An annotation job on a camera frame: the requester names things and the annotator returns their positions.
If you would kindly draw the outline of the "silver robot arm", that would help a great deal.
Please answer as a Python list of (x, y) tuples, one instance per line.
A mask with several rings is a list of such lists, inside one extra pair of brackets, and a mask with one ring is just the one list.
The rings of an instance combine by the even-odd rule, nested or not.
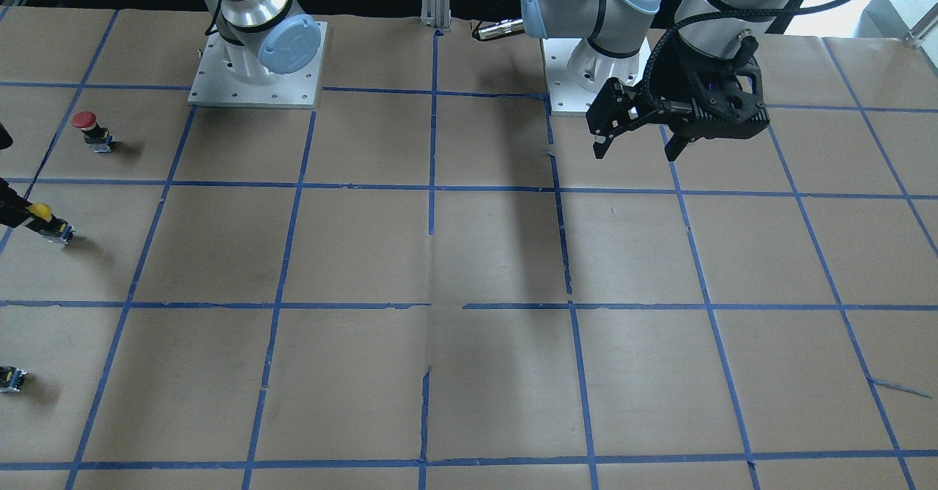
[[(520, 0), (531, 37), (573, 37), (592, 57), (636, 59), (663, 0)], [(755, 59), (759, 39), (791, 0), (681, 0), (674, 23), (652, 48), (639, 81), (590, 73), (596, 97), (586, 112), (602, 159), (614, 138), (667, 125), (668, 160), (699, 139), (750, 139), (770, 123)]]
[(207, 50), (197, 74), (197, 105), (219, 106), (229, 95), (235, 107), (261, 103), (271, 107), (314, 106), (303, 92), (318, 83), (325, 27), (305, 13), (298, 0), (204, 0), (213, 18)]

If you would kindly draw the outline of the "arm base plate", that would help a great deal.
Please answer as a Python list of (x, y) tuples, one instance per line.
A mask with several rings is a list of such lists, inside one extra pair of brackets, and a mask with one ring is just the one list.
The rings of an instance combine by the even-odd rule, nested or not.
[(553, 115), (585, 116), (609, 78), (634, 86), (642, 80), (651, 53), (647, 37), (636, 55), (617, 59), (601, 55), (587, 40), (554, 37), (540, 40)]
[(311, 63), (289, 74), (269, 72), (243, 46), (207, 38), (188, 102), (201, 107), (314, 109), (320, 92), (328, 23), (316, 23), (320, 49)]

